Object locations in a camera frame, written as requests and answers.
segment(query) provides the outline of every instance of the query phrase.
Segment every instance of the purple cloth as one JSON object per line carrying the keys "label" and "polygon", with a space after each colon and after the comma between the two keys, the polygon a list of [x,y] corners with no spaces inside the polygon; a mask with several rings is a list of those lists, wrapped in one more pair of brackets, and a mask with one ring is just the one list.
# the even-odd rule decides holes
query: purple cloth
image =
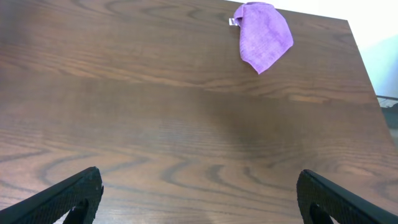
{"label": "purple cloth", "polygon": [[236,10],[234,18],[241,27],[241,58],[250,63],[258,74],[267,70],[293,46],[293,37],[285,18],[271,4],[243,4]]}

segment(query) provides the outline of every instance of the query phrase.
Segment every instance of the dark wood grain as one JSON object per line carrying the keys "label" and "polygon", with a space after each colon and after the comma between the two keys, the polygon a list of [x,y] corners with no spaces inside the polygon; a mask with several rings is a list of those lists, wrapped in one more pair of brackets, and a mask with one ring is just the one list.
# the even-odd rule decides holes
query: dark wood grain
{"label": "dark wood grain", "polygon": [[0,208],[89,166],[95,223],[302,223],[312,169],[398,213],[398,157],[346,21],[280,11],[262,75],[237,3],[0,1]]}

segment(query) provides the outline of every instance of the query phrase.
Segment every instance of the floor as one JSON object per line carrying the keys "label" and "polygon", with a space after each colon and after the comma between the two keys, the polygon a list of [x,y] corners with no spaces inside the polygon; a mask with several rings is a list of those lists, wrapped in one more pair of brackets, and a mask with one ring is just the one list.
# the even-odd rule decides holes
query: floor
{"label": "floor", "polygon": [[376,95],[398,98],[398,21],[393,1],[257,0],[277,9],[346,19],[361,52]]}
{"label": "floor", "polygon": [[398,149],[398,100],[377,98],[394,143]]}

